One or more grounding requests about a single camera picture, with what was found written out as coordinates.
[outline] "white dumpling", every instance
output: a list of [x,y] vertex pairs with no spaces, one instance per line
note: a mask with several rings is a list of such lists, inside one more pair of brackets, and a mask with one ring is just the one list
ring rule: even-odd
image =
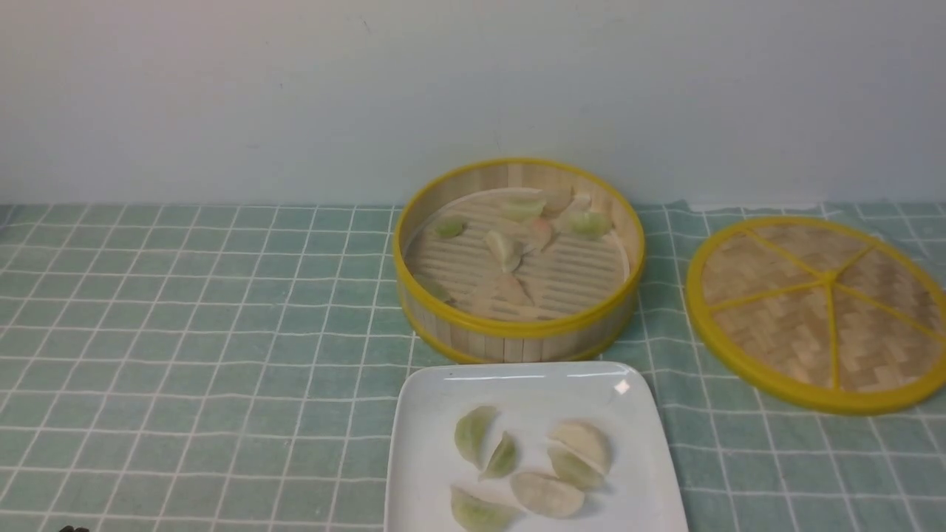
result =
[[591,423],[564,421],[555,427],[549,438],[583,458],[598,472],[607,474],[611,469],[611,446],[607,436]]
[[581,489],[546,474],[516,473],[509,485],[521,505],[545,517],[566,519],[585,505],[585,493]]

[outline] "green checkered tablecloth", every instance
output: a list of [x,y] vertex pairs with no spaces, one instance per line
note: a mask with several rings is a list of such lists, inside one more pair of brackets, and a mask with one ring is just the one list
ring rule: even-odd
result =
[[[884,417],[735,378],[681,298],[713,231],[638,205],[647,271],[605,354],[651,384],[694,531],[946,530],[946,393]],[[806,211],[946,272],[946,205]],[[394,289],[397,207],[0,208],[0,530],[379,531],[394,405],[446,364]]]

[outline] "woven bamboo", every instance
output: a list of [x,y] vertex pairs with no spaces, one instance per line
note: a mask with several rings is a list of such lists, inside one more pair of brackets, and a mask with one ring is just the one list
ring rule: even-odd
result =
[[946,382],[946,298],[888,245],[793,218],[736,224],[688,275],[694,325],[737,373],[786,400],[874,414]]
[[[515,270],[532,304],[517,305],[499,281],[500,269],[483,237],[495,229],[529,246],[528,223],[504,219],[509,198],[573,191],[610,217],[614,229],[598,240],[557,233]],[[451,239],[433,228],[448,217],[465,221]],[[402,307],[418,335],[460,362],[522,363],[575,360],[598,354],[620,334],[635,307],[643,263],[643,232],[633,209],[612,187],[577,168],[529,159],[460,168],[422,190],[395,231],[395,266]],[[443,286],[449,304],[414,280]]]

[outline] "yellow rim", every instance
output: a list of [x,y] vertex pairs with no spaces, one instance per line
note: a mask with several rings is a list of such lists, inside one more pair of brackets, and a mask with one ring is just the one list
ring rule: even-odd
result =
[[[448,346],[447,344],[444,344],[440,340],[437,340],[435,337],[430,336],[427,333],[427,331],[423,329],[419,323],[417,323],[417,320],[414,319],[413,314],[411,314],[411,311],[408,310],[408,306],[405,305],[405,302],[404,302],[404,295],[400,294],[398,297],[401,300],[401,309],[404,311],[404,317],[408,319],[408,323],[411,324],[411,328],[414,329],[414,331],[417,333],[417,336],[419,336],[421,340],[423,340],[429,346],[436,349],[440,354],[444,355],[445,357],[449,358],[451,361],[457,364],[499,364],[498,361],[487,361],[484,359],[471,357],[465,353],[462,353],[454,349],[451,346]],[[562,359],[561,361],[558,361],[558,362],[585,361],[588,359],[593,359],[594,357],[600,355],[605,349],[608,349],[611,346],[611,344],[614,344],[618,340],[624,328],[627,327],[627,324],[631,321],[631,317],[633,315],[634,315],[633,312],[629,314],[627,318],[623,321],[623,323],[621,323],[621,326],[618,327],[618,329],[614,333],[608,335],[599,344],[593,346],[592,348],[586,351],[578,353],[574,357]]]
[[[758,237],[758,235],[752,231],[752,229],[766,225],[772,225],[774,223],[794,223],[799,225],[824,227],[865,242],[867,244],[867,249],[863,250],[855,257],[852,257],[846,265],[842,266],[838,270],[831,272],[818,272],[802,262],[797,257],[785,251],[783,248],[773,244],[769,240]],[[710,255],[712,255],[713,252],[716,251],[719,245],[737,233],[746,233],[752,238],[758,238],[760,242],[763,242],[763,245],[766,245],[766,247],[772,248],[774,251],[791,260],[800,268],[808,271],[820,279],[815,283],[804,283],[763,294],[750,295],[740,299],[739,302],[747,303],[752,300],[788,293],[795,290],[802,290],[805,288],[817,286],[824,287],[826,289],[829,312],[829,327],[831,329],[832,382],[834,383],[834,389],[826,389],[794,381],[785,377],[778,371],[769,368],[756,359],[746,356],[738,346],[729,340],[728,335],[726,335],[719,328],[719,326],[716,325],[715,321],[713,321],[712,312],[714,310],[723,307],[730,307],[734,304],[732,302],[726,302],[723,305],[717,307],[711,307],[707,305],[706,301],[703,299],[703,268],[706,266],[707,259],[710,257]],[[690,270],[687,273],[686,290],[687,309],[690,313],[693,326],[703,338],[703,342],[707,345],[707,347],[734,373],[746,379],[753,385],[761,388],[765,392],[768,392],[780,399],[784,399],[807,408],[844,415],[876,415],[901,410],[902,408],[915,404],[929,397],[934,392],[936,392],[939,387],[946,383],[946,337],[930,330],[929,328],[925,328],[920,324],[917,324],[914,320],[911,320],[897,310],[882,305],[877,301],[869,299],[865,295],[844,287],[843,285],[836,282],[837,276],[841,272],[846,270],[858,258],[862,257],[868,251],[873,249],[893,257],[895,260],[900,262],[900,264],[904,266],[911,274],[919,279],[923,287],[933,296],[934,301],[939,307],[940,314],[942,316],[946,316],[946,295],[944,295],[942,289],[939,287],[936,281],[926,272],[924,272],[919,266],[914,264],[914,262],[907,256],[892,246],[860,231],[856,231],[845,225],[834,222],[827,222],[824,220],[812,218],[770,217],[746,220],[745,222],[731,225],[730,227],[727,227],[726,229],[711,236],[696,251],[696,254],[693,257],[690,265]],[[898,388],[897,390],[878,393],[854,393],[839,389],[837,387],[837,375],[839,371],[838,342],[836,324],[834,323],[834,301],[831,288],[838,288],[839,290],[843,290],[845,293],[855,297],[867,299],[872,305],[878,307],[881,310],[885,310],[886,312],[890,313],[891,316],[901,319],[902,321],[913,325],[923,333],[938,339],[943,345],[943,354],[940,356],[939,361],[932,368],[930,368],[930,371],[925,375],[902,388]]]
[[[408,271],[407,264],[404,262],[404,256],[401,253],[401,231],[404,223],[404,215],[411,211],[414,207],[414,204],[428,193],[433,187],[437,186],[444,181],[451,179],[457,175],[460,175],[470,170],[477,168],[492,167],[495,165],[504,165],[504,164],[535,164],[535,165],[545,165],[548,167],[559,168],[565,171],[572,172],[574,174],[580,175],[585,179],[593,182],[595,185],[600,186],[606,190],[609,194],[614,196],[615,200],[620,202],[621,206],[624,207],[624,210],[631,216],[634,220],[635,230],[637,231],[638,241],[640,242],[638,256],[629,257],[628,259],[634,261],[634,269],[631,271],[631,275],[627,277],[621,287],[618,288],[609,298],[607,298],[602,303],[591,307],[590,309],[584,310],[572,316],[565,318],[558,318],[555,320],[549,320],[545,322],[529,322],[529,323],[516,323],[516,322],[502,322],[499,320],[491,320],[488,318],[481,318],[480,316],[474,316],[472,314],[467,314],[457,310],[450,305],[434,298],[426,290],[421,288],[421,286],[414,280],[413,275]],[[394,229],[394,268],[397,271],[397,278],[401,281],[403,286],[407,289],[409,293],[420,302],[421,305],[426,307],[428,310],[436,314],[438,317],[447,320],[450,323],[456,324],[463,328],[481,333],[488,334],[491,336],[503,336],[503,337],[512,337],[512,338],[542,338],[545,336],[553,336],[557,334],[564,334],[571,332],[578,328],[585,328],[588,325],[598,321],[612,310],[614,310],[620,303],[634,290],[634,287],[637,285],[637,282],[640,278],[641,273],[643,272],[643,258],[644,258],[644,231],[643,227],[640,225],[640,219],[638,218],[637,212],[634,211],[634,208],[631,207],[631,204],[624,199],[620,192],[618,192],[613,186],[609,185],[607,182],[603,181],[601,178],[592,175],[584,170],[579,168],[570,167],[568,165],[563,165],[562,163],[556,163],[554,161],[545,161],[542,159],[531,159],[531,158],[508,158],[508,159],[494,159],[491,161],[483,161],[480,163],[475,163],[461,168],[456,168],[437,179],[433,180],[427,186],[422,188],[419,192],[414,194],[411,200],[408,202],[407,206],[404,207],[404,210],[401,212],[401,216],[397,220],[397,226]]]

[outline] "bamboo steamer lid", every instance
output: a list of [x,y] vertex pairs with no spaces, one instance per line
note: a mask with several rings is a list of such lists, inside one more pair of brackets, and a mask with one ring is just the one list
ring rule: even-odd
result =
[[873,415],[946,382],[946,297],[866,234],[792,217],[740,222],[697,251],[687,304],[708,348],[801,406]]

